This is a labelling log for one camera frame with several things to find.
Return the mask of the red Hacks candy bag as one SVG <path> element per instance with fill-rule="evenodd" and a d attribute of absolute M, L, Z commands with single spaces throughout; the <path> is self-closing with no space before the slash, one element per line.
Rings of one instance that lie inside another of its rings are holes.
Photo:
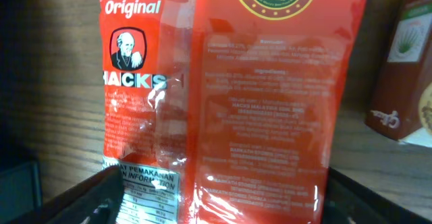
<path fill-rule="evenodd" d="M 118 223 L 320 223 L 367 0 L 99 0 Z"/>

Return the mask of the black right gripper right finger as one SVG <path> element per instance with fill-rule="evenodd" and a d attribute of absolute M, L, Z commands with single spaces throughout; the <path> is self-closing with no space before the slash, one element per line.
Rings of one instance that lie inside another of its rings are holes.
<path fill-rule="evenodd" d="M 431 221 L 378 195 L 331 168 L 322 224 L 431 224 Z"/>

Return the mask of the brown Pocky box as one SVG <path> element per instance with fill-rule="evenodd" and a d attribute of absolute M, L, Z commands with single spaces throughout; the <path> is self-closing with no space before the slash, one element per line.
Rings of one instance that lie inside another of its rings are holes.
<path fill-rule="evenodd" d="M 403 0 L 365 123 L 392 140 L 431 147 L 431 0 Z"/>

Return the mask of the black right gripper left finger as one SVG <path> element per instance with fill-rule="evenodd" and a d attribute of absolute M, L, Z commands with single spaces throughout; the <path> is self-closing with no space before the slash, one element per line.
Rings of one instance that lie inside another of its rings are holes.
<path fill-rule="evenodd" d="M 11 221 L 12 224 L 115 224 L 124 196 L 120 167 L 110 166 Z"/>

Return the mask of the dark green box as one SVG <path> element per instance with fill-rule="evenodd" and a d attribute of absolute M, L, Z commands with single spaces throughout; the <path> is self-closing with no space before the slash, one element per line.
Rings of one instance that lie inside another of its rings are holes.
<path fill-rule="evenodd" d="M 1 223 L 8 223 L 43 203 L 36 161 L 1 161 Z"/>

